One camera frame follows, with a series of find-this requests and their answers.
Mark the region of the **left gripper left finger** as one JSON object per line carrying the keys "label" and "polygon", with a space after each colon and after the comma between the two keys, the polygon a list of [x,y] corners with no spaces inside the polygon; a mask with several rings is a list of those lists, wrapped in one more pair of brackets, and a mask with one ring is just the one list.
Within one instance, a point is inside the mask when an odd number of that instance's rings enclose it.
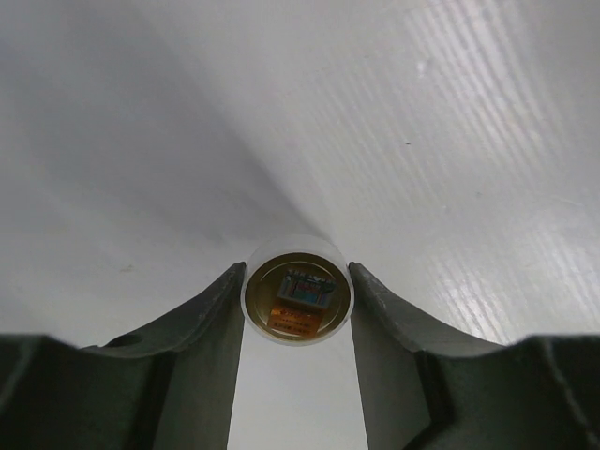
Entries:
{"label": "left gripper left finger", "polygon": [[2,447],[226,448],[245,271],[233,264],[186,303],[103,346],[2,336]]}

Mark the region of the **white bottle cap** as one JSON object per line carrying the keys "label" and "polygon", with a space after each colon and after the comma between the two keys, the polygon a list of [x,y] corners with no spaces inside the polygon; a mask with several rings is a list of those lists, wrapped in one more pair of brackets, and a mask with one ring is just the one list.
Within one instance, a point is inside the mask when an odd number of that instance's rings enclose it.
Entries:
{"label": "white bottle cap", "polygon": [[320,343],[353,313],[349,265],[323,238],[274,238],[249,257],[240,304],[247,325],[263,338],[295,347]]}

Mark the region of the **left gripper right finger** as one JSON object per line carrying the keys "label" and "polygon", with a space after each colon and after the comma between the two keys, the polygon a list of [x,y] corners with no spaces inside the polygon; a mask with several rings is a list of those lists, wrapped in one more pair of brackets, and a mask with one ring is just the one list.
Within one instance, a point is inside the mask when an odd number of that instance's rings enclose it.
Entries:
{"label": "left gripper right finger", "polygon": [[372,449],[595,449],[599,339],[503,346],[464,333],[352,263],[352,340]]}

